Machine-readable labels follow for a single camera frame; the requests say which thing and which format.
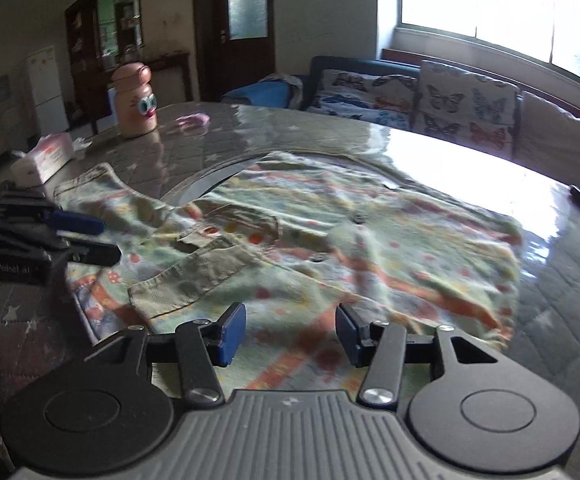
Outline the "dark wooden door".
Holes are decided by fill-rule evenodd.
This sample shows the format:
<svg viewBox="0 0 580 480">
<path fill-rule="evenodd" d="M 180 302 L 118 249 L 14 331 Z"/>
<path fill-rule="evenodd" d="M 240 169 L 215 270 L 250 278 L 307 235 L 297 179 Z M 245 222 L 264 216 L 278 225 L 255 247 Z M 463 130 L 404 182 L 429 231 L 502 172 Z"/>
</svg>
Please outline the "dark wooden door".
<svg viewBox="0 0 580 480">
<path fill-rule="evenodd" d="M 203 101 L 273 73 L 274 0 L 192 0 L 192 6 Z"/>
</svg>

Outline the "grey blanket on sofa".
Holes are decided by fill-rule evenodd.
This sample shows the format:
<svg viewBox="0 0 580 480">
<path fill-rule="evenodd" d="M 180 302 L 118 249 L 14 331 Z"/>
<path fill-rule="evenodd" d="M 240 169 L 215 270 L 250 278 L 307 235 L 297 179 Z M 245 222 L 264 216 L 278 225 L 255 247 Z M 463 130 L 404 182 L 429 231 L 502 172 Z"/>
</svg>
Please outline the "grey blanket on sofa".
<svg viewBox="0 0 580 480">
<path fill-rule="evenodd" d="M 298 75 L 274 73 L 260 80 L 264 86 L 263 104 L 267 107 L 298 110 L 304 99 L 304 78 Z"/>
</svg>

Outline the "dark wooden side table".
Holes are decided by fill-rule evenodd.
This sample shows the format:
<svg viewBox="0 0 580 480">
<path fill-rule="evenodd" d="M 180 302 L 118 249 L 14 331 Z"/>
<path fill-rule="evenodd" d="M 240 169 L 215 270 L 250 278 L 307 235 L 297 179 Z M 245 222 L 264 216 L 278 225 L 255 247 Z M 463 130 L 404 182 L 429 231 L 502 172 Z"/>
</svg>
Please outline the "dark wooden side table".
<svg viewBox="0 0 580 480">
<path fill-rule="evenodd" d="M 160 107 L 194 99 L 188 52 L 146 56 L 144 62 L 152 71 L 152 88 Z"/>
</svg>

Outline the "lying butterfly cushion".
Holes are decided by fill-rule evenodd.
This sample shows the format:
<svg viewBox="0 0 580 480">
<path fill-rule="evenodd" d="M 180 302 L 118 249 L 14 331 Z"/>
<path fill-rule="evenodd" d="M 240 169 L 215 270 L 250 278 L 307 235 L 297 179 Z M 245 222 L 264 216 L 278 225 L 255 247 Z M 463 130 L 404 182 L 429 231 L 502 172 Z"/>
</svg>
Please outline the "lying butterfly cushion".
<svg viewBox="0 0 580 480">
<path fill-rule="evenodd" d="M 416 92 L 411 76 L 325 70 L 306 111 L 408 130 Z"/>
</svg>

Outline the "dark wooden display cabinet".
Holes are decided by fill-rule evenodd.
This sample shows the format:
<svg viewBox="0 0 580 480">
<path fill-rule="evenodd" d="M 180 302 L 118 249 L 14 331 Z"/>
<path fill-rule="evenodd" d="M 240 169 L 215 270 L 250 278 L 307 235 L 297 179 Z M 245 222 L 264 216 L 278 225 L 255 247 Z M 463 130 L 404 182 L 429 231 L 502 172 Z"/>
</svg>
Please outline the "dark wooden display cabinet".
<svg viewBox="0 0 580 480">
<path fill-rule="evenodd" d="M 139 0 L 76 0 L 64 11 L 75 106 L 97 131 L 112 114 L 108 88 L 125 51 L 142 45 Z"/>
</svg>

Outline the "tissue box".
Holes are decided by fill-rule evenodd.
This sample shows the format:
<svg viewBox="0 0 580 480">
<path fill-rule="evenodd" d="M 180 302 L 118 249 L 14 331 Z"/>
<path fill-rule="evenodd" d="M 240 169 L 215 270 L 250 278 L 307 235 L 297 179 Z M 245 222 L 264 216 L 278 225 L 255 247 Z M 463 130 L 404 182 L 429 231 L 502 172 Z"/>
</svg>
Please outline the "tissue box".
<svg viewBox="0 0 580 480">
<path fill-rule="evenodd" d="M 12 180 L 19 188 L 36 188 L 45 184 L 72 159 L 74 148 L 69 133 L 42 136 L 31 151 L 11 165 Z"/>
</svg>

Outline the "blue sofa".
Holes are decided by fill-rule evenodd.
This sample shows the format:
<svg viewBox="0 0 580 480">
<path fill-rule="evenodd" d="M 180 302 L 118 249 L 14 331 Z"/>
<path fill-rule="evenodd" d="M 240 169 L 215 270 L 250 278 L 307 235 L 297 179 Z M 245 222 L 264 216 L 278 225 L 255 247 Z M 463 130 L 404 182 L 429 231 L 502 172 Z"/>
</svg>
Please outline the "blue sofa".
<svg viewBox="0 0 580 480">
<path fill-rule="evenodd" d="M 433 60 L 409 65 L 316 56 L 306 76 L 271 74 L 222 100 L 408 130 L 580 188 L 580 117 L 477 70 Z"/>
</svg>

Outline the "white refrigerator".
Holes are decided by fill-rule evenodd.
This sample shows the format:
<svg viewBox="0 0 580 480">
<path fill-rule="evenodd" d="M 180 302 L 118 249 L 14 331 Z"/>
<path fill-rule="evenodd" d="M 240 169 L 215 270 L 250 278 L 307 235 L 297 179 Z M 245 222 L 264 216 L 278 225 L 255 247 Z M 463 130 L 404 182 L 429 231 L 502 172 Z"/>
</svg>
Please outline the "white refrigerator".
<svg viewBox="0 0 580 480">
<path fill-rule="evenodd" d="M 59 70 L 53 46 L 32 53 L 25 59 L 25 75 L 33 112 L 41 136 L 69 129 Z"/>
</svg>

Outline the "plain beige cushion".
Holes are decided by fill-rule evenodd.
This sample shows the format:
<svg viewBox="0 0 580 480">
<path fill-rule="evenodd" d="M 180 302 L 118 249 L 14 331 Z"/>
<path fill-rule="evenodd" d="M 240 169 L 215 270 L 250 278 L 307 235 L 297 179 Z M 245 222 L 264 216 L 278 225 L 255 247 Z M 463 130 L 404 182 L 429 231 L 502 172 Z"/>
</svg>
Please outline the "plain beige cushion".
<svg viewBox="0 0 580 480">
<path fill-rule="evenodd" d="M 512 160 L 580 189 L 580 118 L 523 91 Z"/>
</svg>

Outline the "pink cartoon bottle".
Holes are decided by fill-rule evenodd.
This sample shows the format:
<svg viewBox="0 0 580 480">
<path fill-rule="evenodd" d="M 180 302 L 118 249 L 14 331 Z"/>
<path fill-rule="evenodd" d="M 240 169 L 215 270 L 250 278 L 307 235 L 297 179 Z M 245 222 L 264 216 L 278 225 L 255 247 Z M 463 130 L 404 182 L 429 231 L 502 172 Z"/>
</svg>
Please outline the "pink cartoon bottle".
<svg viewBox="0 0 580 480">
<path fill-rule="evenodd" d="M 141 62 L 124 64 L 112 75 L 116 116 L 125 139 L 143 136 L 158 125 L 156 95 L 150 80 L 151 70 Z"/>
</svg>

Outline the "colourful patterned child shirt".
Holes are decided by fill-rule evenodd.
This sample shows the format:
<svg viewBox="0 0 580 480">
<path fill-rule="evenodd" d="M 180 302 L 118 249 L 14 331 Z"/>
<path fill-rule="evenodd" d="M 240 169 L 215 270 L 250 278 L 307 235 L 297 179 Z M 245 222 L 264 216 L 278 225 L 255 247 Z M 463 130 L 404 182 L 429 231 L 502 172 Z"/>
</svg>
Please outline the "colourful patterned child shirt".
<svg viewBox="0 0 580 480">
<path fill-rule="evenodd" d="M 127 325 L 168 334 L 247 309 L 225 391 L 360 388 L 336 333 L 339 304 L 416 335 L 451 325 L 503 349 L 514 332 L 522 232 L 513 218 L 316 157 L 273 152 L 171 206 L 107 164 L 56 202 L 104 222 L 121 260 L 72 264 L 66 280 L 98 338 Z"/>
</svg>

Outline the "small pink toy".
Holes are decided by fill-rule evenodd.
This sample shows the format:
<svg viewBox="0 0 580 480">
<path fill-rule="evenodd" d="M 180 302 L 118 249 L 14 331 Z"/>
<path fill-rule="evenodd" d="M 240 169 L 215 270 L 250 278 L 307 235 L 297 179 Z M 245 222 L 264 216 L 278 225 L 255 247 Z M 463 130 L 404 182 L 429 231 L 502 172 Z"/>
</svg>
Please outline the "small pink toy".
<svg viewBox="0 0 580 480">
<path fill-rule="evenodd" d="M 190 115 L 179 116 L 175 119 L 177 127 L 182 130 L 191 130 L 203 128 L 209 125 L 210 116 L 204 113 L 194 113 Z"/>
</svg>

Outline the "upright butterfly cushion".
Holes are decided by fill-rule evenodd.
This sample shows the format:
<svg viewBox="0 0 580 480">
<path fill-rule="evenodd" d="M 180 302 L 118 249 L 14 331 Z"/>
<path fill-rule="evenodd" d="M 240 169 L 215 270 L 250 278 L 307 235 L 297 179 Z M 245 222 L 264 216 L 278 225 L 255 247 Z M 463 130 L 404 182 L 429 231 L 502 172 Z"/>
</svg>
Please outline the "upright butterfly cushion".
<svg viewBox="0 0 580 480">
<path fill-rule="evenodd" d="M 512 159 L 517 86 L 462 68 L 420 65 L 412 130 L 503 159 Z"/>
</svg>

